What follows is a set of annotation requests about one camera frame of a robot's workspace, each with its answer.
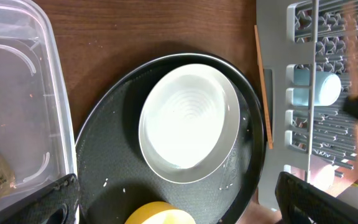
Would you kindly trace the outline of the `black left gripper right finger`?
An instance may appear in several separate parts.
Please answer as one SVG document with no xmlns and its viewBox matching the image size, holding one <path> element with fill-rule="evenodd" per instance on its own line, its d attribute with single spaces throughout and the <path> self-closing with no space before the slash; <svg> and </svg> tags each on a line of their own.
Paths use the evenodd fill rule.
<svg viewBox="0 0 358 224">
<path fill-rule="evenodd" d="M 275 188 L 280 223 L 358 224 L 358 209 L 288 172 L 281 172 Z"/>
</svg>

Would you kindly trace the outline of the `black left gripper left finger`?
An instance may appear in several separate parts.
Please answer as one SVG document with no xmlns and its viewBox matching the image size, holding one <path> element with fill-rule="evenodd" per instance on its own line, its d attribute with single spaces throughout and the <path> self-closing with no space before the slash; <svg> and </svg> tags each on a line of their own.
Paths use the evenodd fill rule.
<svg viewBox="0 0 358 224">
<path fill-rule="evenodd" d="M 0 211 L 0 224 L 70 224 L 77 221 L 80 185 L 68 174 Z"/>
</svg>

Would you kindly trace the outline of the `pink cup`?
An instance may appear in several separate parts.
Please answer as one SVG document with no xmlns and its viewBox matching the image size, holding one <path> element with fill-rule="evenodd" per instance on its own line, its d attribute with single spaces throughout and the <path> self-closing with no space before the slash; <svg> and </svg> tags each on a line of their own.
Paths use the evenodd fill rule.
<svg viewBox="0 0 358 224">
<path fill-rule="evenodd" d="M 305 171 L 297 167 L 285 165 L 285 171 L 291 173 L 299 179 L 305 179 Z M 311 156 L 310 161 L 310 184 L 325 191 L 332 186 L 335 178 L 334 167 L 318 156 Z"/>
</svg>

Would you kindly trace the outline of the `blue cup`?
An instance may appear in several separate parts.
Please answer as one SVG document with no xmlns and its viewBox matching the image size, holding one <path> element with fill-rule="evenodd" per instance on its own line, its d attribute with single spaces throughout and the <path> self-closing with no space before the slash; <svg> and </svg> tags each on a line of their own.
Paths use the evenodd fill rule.
<svg viewBox="0 0 358 224">
<path fill-rule="evenodd" d="M 310 71 L 294 69 L 294 84 L 309 85 Z M 330 106 L 337 101 L 341 93 L 341 80 L 329 72 L 316 71 L 314 106 Z M 295 88 L 293 90 L 293 104 L 295 106 L 308 106 L 309 89 Z"/>
</svg>

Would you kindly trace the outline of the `wooden chopstick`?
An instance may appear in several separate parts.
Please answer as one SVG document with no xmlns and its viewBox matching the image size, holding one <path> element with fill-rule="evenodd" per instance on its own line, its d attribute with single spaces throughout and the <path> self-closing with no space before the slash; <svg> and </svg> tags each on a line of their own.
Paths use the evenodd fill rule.
<svg viewBox="0 0 358 224">
<path fill-rule="evenodd" d="M 267 92 L 266 92 L 266 87 L 265 87 L 264 67 L 263 67 L 262 55 L 261 55 L 261 50 L 260 50 L 260 40 L 259 40 L 259 32 L 258 32 L 257 25 L 254 26 L 254 34 L 255 34 L 255 44 L 256 44 L 256 51 L 257 51 L 257 62 L 258 62 L 258 68 L 259 68 L 260 86 L 261 86 L 261 92 L 262 92 L 262 103 L 264 106 L 267 142 L 268 142 L 268 148 L 273 149 L 272 128 L 271 128 L 271 124 L 270 124 L 269 106 L 268 106 L 268 102 L 267 102 Z"/>
<path fill-rule="evenodd" d="M 352 1 L 348 1 L 344 6 L 343 13 L 345 18 L 347 18 L 346 26 L 346 48 L 347 48 L 347 69 L 349 77 L 351 78 L 351 100 L 358 99 L 358 48 L 356 47 L 357 43 L 357 31 L 356 31 L 356 9 Z M 358 155 L 358 121 L 355 122 L 354 131 L 356 135 L 356 149 Z"/>
</svg>

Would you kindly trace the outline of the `yellow bowl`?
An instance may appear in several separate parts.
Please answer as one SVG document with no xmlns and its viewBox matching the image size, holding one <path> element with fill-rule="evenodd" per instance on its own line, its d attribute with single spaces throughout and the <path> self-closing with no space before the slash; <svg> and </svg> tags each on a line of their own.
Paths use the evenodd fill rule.
<svg viewBox="0 0 358 224">
<path fill-rule="evenodd" d="M 150 202 L 139 207 L 125 224 L 195 224 L 195 219 L 186 211 L 167 202 Z"/>
</svg>

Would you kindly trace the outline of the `grey round plate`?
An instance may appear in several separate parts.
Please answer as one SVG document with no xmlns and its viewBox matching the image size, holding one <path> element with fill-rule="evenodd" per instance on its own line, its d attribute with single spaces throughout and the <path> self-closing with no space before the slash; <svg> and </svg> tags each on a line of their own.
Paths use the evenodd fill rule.
<svg viewBox="0 0 358 224">
<path fill-rule="evenodd" d="M 241 115 L 234 85 L 218 69 L 193 63 L 166 73 L 147 96 L 139 119 L 139 146 L 160 178 L 190 184 L 227 159 Z"/>
</svg>

